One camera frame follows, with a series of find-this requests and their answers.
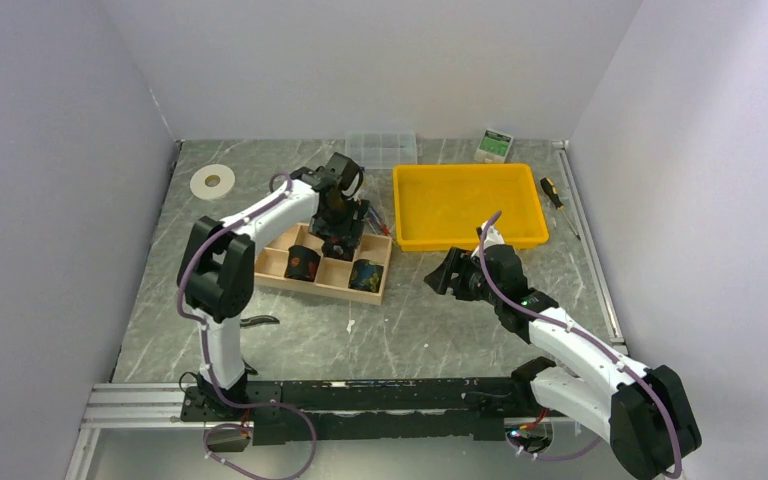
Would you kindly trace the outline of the navy floral necktie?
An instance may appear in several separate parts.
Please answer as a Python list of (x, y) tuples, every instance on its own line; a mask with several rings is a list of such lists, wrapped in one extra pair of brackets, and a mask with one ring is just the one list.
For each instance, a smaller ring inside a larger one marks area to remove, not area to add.
[(322, 253), (326, 258), (352, 261), (359, 242), (351, 239), (328, 237), (323, 241)]

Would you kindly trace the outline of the wooden compartment organizer box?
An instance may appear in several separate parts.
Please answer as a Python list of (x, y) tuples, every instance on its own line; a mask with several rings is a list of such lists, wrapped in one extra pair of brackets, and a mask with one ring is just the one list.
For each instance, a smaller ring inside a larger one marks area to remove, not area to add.
[[(291, 280), (284, 277), (288, 250), (293, 245), (304, 245), (317, 251), (321, 262), (313, 282)], [(387, 236), (365, 233), (355, 251), (352, 261), (326, 258), (322, 253), (323, 241), (310, 234), (308, 225), (298, 223), (280, 234), (264, 247), (255, 263), (255, 284), (307, 293), (328, 298), (348, 300), (371, 305), (380, 305), (388, 279), (392, 242)], [(358, 259), (369, 259), (384, 267), (382, 287), (379, 293), (368, 293), (348, 288), (353, 263)]]

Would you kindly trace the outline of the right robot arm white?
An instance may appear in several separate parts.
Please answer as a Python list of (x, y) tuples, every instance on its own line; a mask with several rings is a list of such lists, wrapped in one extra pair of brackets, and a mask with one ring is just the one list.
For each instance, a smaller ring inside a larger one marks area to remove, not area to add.
[(562, 413), (606, 441), (636, 479), (680, 472), (677, 461), (702, 444), (683, 383), (666, 365), (651, 368), (594, 337), (559, 303), (531, 287), (506, 244), (453, 247), (424, 278), (437, 294), (492, 306), (500, 324), (551, 355), (511, 388), (517, 411)]

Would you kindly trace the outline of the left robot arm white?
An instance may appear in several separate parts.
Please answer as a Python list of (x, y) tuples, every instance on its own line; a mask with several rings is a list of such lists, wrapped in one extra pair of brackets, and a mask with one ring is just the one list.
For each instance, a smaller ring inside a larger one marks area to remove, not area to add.
[(323, 257), (352, 259), (370, 207), (357, 196), (363, 182), (363, 168), (335, 153), (315, 169), (273, 175), (268, 195), (245, 210), (193, 224), (178, 273), (176, 308), (199, 325), (197, 378), (201, 389), (211, 389), (207, 404), (221, 419), (239, 417), (248, 402), (239, 321), (254, 292), (258, 255), (306, 221), (309, 233), (323, 242)]

